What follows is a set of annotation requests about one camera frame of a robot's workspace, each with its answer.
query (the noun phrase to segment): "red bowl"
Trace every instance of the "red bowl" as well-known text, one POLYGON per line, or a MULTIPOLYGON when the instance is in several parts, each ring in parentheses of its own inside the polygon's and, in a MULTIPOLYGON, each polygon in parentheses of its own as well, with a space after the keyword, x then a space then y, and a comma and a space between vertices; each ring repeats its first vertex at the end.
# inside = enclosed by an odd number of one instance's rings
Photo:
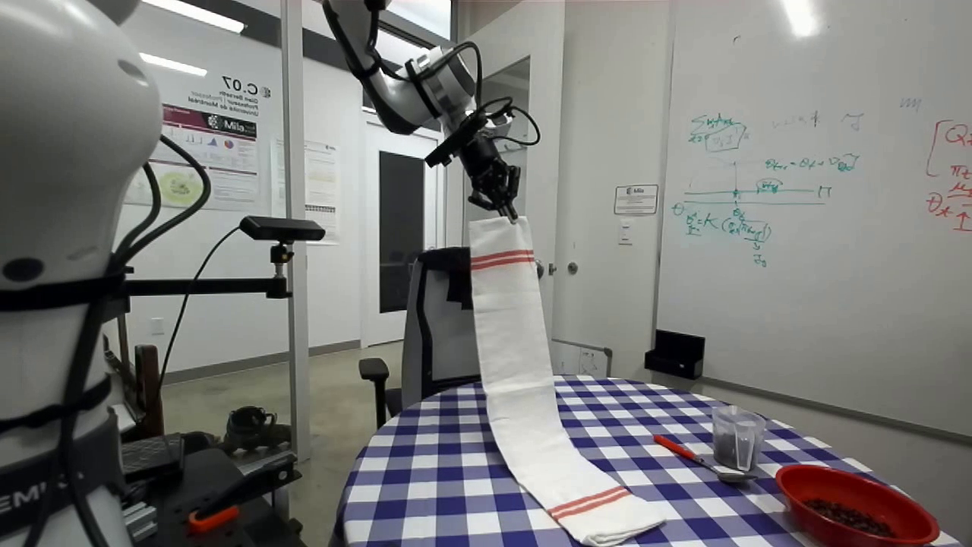
POLYGON ((939 524, 928 512, 858 475, 819 466, 785 466, 776 483, 792 524, 819 544, 925 547, 939 538, 939 524), (846 520, 883 525, 883 536, 862 533, 862 525, 851 525, 846 520))

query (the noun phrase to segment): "glass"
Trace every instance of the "glass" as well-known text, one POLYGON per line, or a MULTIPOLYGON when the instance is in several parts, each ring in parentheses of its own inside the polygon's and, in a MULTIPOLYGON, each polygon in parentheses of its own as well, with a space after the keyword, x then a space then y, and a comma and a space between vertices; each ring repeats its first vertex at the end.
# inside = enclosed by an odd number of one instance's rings
POLYGON ((763 440, 764 440, 764 421, 758 415, 746 415, 731 406, 714 406, 712 412, 714 466, 752 472, 763 455, 763 440))

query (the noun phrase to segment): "table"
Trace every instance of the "table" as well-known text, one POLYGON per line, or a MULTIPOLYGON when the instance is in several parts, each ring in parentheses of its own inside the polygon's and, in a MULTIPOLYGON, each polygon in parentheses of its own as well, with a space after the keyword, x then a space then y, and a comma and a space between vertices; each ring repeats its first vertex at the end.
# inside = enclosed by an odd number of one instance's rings
MULTIPOLYGON (((731 490, 649 443, 653 436, 673 436, 704 454, 712 400, 596 378, 563 378, 557 395, 576 450, 665 513, 665 525, 633 544, 805 544, 772 475, 787 462, 869 472, 823 440, 769 423, 764 477, 731 490)), ((505 467, 480 387, 408 409, 368 440, 344 490, 344 536, 350 544, 574 544, 505 467)))

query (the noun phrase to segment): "poster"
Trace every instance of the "poster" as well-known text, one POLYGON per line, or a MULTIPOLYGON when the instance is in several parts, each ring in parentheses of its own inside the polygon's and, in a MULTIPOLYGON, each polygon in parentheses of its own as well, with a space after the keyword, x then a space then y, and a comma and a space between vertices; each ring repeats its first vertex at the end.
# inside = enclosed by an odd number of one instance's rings
POLYGON ((315 211, 315 218, 327 231, 327 241, 339 238, 339 180, 338 147, 307 140, 305 147, 305 205, 315 211))
MULTIPOLYGON (((263 205, 263 164, 259 156, 259 126, 234 115, 202 114, 192 107, 173 107, 163 103, 160 115, 160 134, 169 138, 176 147, 182 147, 193 161, 199 161, 211 180, 211 208, 253 208, 263 205)), ((169 152, 166 147, 158 147, 153 156, 155 167, 179 167, 189 171, 189 164, 169 152)), ((160 176, 160 190, 186 190, 192 187, 182 174, 179 180, 160 176)))

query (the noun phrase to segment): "light fixture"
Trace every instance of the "light fixture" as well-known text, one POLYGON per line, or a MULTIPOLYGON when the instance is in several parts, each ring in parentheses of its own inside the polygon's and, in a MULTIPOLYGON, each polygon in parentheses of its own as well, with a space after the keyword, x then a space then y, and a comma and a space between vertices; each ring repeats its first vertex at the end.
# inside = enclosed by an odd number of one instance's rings
POLYGON ((791 33, 797 39, 812 39, 819 33, 819 6, 816 0, 781 0, 791 20, 791 33))
POLYGON ((208 72, 208 71, 202 71, 202 66, 179 63, 179 61, 169 61, 169 58, 146 56, 146 51, 140 51, 140 58, 144 58, 146 63, 155 63, 155 66, 163 66, 163 71, 173 71, 173 72, 189 72, 189 75, 198 75, 198 78, 206 78, 206 72, 208 72))
POLYGON ((193 20, 199 26, 211 26, 211 28, 232 32, 232 33, 242 33, 242 28, 246 28, 238 20, 229 20, 229 16, 182 5, 182 0, 146 0, 146 5, 153 5, 158 9, 166 9, 166 13, 179 13, 179 16, 193 20))

